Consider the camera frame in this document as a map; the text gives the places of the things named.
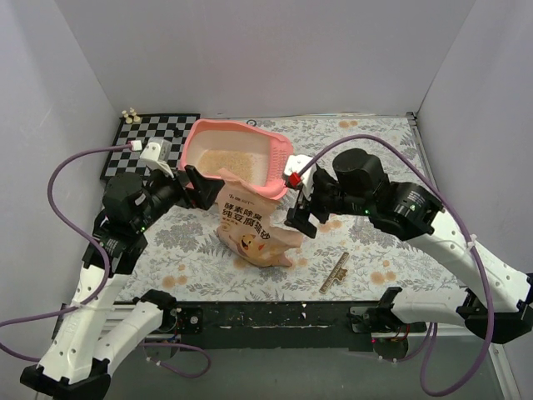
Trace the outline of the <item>orange cat litter bag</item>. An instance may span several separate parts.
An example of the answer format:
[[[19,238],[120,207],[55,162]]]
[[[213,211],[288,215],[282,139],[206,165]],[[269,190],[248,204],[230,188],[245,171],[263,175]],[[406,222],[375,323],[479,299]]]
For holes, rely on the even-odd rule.
[[[263,197],[252,185],[226,169],[217,195],[220,224],[217,236],[236,255],[260,267],[290,267],[286,251],[299,248],[303,235],[271,224],[277,201]]]

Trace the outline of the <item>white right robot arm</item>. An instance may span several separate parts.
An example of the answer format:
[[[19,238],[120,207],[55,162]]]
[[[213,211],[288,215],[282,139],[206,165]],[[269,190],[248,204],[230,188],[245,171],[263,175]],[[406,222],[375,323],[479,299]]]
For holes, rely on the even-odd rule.
[[[285,224],[309,238],[310,217],[325,223],[332,214],[368,218],[371,225],[421,250],[452,273],[465,288],[423,297],[389,287],[377,305],[352,320],[362,331],[395,331],[411,323],[444,323],[484,338],[494,319],[491,341],[505,344],[532,330],[532,276],[517,271],[480,243],[466,240],[449,208],[421,185],[389,179],[381,160],[362,149],[338,154],[335,176],[318,166],[297,174],[308,156],[291,156],[284,175],[298,189]]]

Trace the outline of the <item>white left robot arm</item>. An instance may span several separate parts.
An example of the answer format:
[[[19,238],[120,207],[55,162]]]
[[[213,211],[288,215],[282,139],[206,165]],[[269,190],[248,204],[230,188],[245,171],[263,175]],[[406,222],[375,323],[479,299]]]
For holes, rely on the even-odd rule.
[[[174,206],[209,209],[223,185],[192,166],[175,177],[155,170],[147,178],[134,172],[110,178],[71,304],[51,347],[22,371],[21,384],[54,399],[102,399],[117,367],[146,336],[178,332],[177,300],[155,289],[135,298],[109,332],[103,328],[147,247],[146,230]]]

